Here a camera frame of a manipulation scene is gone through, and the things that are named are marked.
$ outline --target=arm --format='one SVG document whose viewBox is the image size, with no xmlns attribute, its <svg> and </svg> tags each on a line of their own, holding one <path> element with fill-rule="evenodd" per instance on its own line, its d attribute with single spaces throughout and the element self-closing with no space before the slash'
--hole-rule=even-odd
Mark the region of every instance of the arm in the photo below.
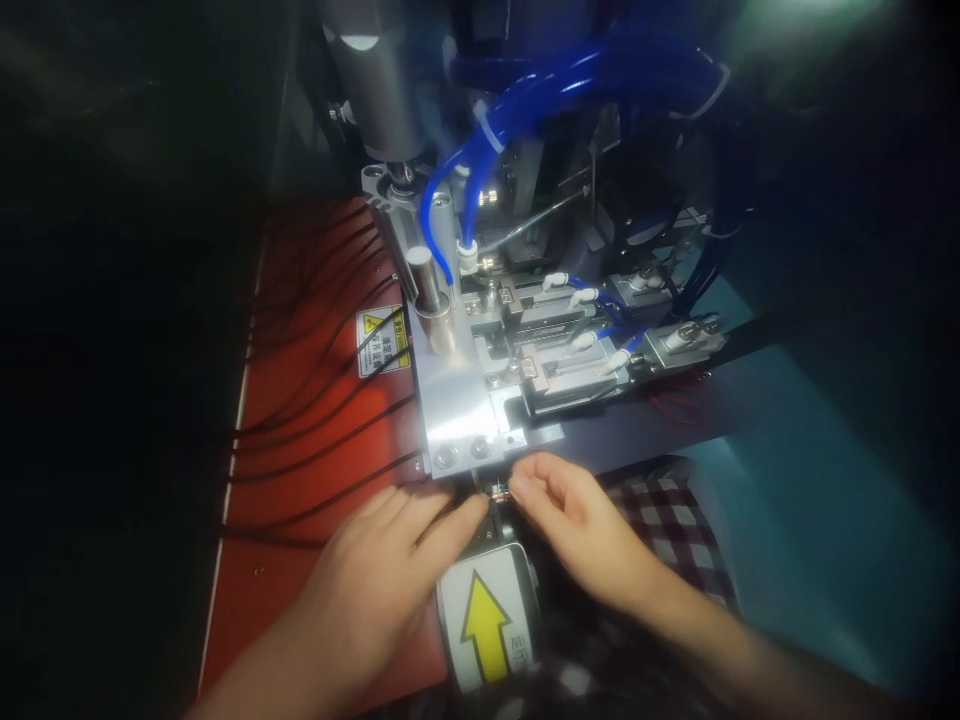
<svg viewBox="0 0 960 720">
<path fill-rule="evenodd" d="M 387 488 L 337 530 L 296 603 L 188 720 L 343 715 L 416 630 L 440 577 L 487 512 L 475 495 L 437 520 L 449 488 Z"/>
<path fill-rule="evenodd" d="M 583 468 L 536 453 L 514 466 L 510 492 L 584 590 L 665 640 L 738 714 L 894 714 L 880 690 L 771 641 L 690 587 L 647 549 Z"/>
</svg>

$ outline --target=sticker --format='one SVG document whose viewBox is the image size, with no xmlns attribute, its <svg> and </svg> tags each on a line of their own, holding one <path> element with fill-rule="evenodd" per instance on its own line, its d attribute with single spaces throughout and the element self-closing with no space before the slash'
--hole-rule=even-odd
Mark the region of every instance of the sticker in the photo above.
<svg viewBox="0 0 960 720">
<path fill-rule="evenodd" d="M 437 586 L 440 617 L 461 692 L 533 664 L 527 604 L 518 576 L 522 572 L 529 578 L 529 571 L 517 566 L 518 557 L 525 564 L 519 545 L 497 548 L 457 563 Z"/>
<path fill-rule="evenodd" d="M 383 365 L 384 360 L 407 347 L 407 331 L 403 326 L 403 313 L 397 315 L 392 322 L 381 325 L 384 319 L 390 316 L 390 313 L 399 309 L 399 305 L 388 305 L 387 307 L 357 313 L 358 348 L 376 330 L 376 334 L 370 342 L 357 354 L 360 377 L 372 375 Z M 393 372 L 405 367 L 410 367 L 410 353 L 397 358 L 381 372 Z"/>
</svg>

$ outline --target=red panel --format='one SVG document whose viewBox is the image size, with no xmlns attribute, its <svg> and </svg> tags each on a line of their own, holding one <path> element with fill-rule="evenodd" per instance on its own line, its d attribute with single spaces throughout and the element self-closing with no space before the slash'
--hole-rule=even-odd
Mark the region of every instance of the red panel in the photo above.
<svg viewBox="0 0 960 720">
<path fill-rule="evenodd" d="M 356 200 L 350 204 L 349 210 L 362 207 L 362 201 Z M 265 288 L 266 293 L 262 300 L 264 306 L 288 299 L 301 284 L 303 272 L 300 268 L 312 267 L 317 258 L 371 222 L 370 216 L 364 211 L 357 218 L 328 232 L 326 237 L 317 236 L 315 228 L 329 225 L 346 214 L 342 207 L 327 215 L 319 211 L 305 211 L 273 226 L 271 236 L 267 239 L 261 270 L 261 287 Z M 315 324 L 317 327 L 299 342 L 267 352 L 251 362 L 241 410 L 245 427 L 269 416 L 306 377 L 311 378 L 310 384 L 301 396 L 309 398 L 338 371 L 347 358 L 355 354 L 356 323 L 351 319 L 339 333 L 330 355 L 321 367 L 315 367 L 336 326 L 352 312 L 367 292 L 393 273 L 389 256 L 386 252 L 380 252 L 372 259 L 363 261 L 363 268 L 347 289 L 339 295 L 335 293 L 336 288 L 357 267 L 356 260 L 347 261 L 374 236 L 374 230 L 365 232 L 326 263 L 321 271 L 325 281 L 318 283 L 320 289 L 300 304 L 289 326 L 284 329 L 284 334 L 298 335 Z M 363 257 L 370 257 L 378 248 L 382 248 L 379 240 L 363 253 Z M 285 268 L 293 271 L 278 280 Z M 399 303 L 400 300 L 399 286 L 390 283 L 365 307 L 383 307 Z M 283 324 L 282 317 L 272 321 L 268 317 L 266 322 L 258 323 L 255 337 L 271 337 L 271 327 L 272 332 L 276 332 L 277 328 L 282 329 Z M 309 426 L 336 407 L 358 382 L 354 362 L 350 372 L 337 380 L 316 407 L 288 426 L 242 440 L 240 447 L 255 446 Z M 382 374 L 318 430 L 278 448 L 256 454 L 238 454 L 233 475 L 243 477 L 270 472 L 296 463 L 412 393 L 413 377 L 409 368 Z M 295 403 L 293 407 L 299 407 L 299 404 Z M 233 526 L 266 523 L 316 505 L 396 458 L 416 450 L 420 442 L 418 427 L 416 406 L 410 402 L 307 467 L 267 482 L 232 485 L 227 497 L 227 523 Z M 419 473 L 413 466 L 414 461 L 410 461 L 385 473 L 325 512 L 278 531 L 278 534 L 317 540 L 328 538 L 349 513 L 380 488 L 389 483 L 418 478 Z M 209 688 L 244 648 L 294 600 L 320 552 L 278 548 L 236 539 L 224 540 L 221 550 L 219 571 L 214 580 L 215 595 L 201 675 L 201 692 Z M 446 674 L 434 610 L 432 619 L 424 623 L 423 629 L 378 683 L 375 692 L 365 698 L 364 706 L 382 704 L 437 684 L 446 678 Z"/>
</svg>

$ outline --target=white pneumatic fitting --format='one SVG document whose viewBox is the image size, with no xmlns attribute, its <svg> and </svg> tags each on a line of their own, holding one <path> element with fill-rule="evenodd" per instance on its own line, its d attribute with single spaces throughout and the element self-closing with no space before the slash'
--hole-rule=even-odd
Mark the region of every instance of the white pneumatic fitting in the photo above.
<svg viewBox="0 0 960 720">
<path fill-rule="evenodd" d="M 615 373 L 617 370 L 622 368 L 630 361 L 630 351 L 626 348 L 620 348 L 613 355 L 610 356 L 610 359 L 607 360 L 603 365 L 600 366 L 600 369 L 597 371 L 597 374 L 600 376 L 610 375 Z"/>
<path fill-rule="evenodd" d="M 460 243 L 457 243 L 457 255 L 460 258 L 460 274 L 461 275 L 474 275 L 477 272 L 477 253 L 479 249 L 477 248 L 477 243 L 474 241 L 473 245 L 469 248 L 465 248 Z"/>
<path fill-rule="evenodd" d="M 597 334 L 593 330 L 580 333 L 570 341 L 570 348 L 568 349 L 567 354 L 573 355 L 574 353 L 582 352 L 587 348 L 592 347 L 596 341 Z"/>
<path fill-rule="evenodd" d="M 598 297 L 600 297 L 600 291 L 596 288 L 584 288 L 583 290 L 577 290 L 573 295 L 570 296 L 570 303 L 567 305 L 567 308 L 573 310 L 582 302 L 593 302 Z"/>
<path fill-rule="evenodd" d="M 543 279 L 543 285 L 541 286 L 543 292 L 547 292 L 550 288 L 563 287 L 567 284 L 569 277 L 566 273 L 550 273 Z"/>
<path fill-rule="evenodd" d="M 630 279 L 630 287 L 637 292 L 646 290 L 647 288 L 659 290 L 663 287 L 663 278 L 653 272 L 638 272 Z"/>
<path fill-rule="evenodd" d="M 687 323 L 672 333 L 663 341 L 664 346 L 671 353 L 682 350 L 700 335 L 700 327 L 696 323 Z"/>
</svg>

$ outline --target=warning label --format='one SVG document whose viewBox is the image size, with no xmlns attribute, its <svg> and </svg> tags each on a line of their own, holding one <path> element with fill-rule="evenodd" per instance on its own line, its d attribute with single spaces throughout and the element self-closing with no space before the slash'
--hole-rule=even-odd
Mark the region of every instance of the warning label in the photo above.
<svg viewBox="0 0 960 720">
<path fill-rule="evenodd" d="M 373 335 L 357 354 L 360 377 L 372 375 L 386 360 L 407 347 L 407 330 L 403 326 L 403 313 L 397 313 L 390 322 L 384 320 L 400 309 L 399 305 L 363 310 L 357 313 L 357 347 Z M 381 372 L 393 372 L 410 367 L 410 354 L 397 358 Z"/>
</svg>

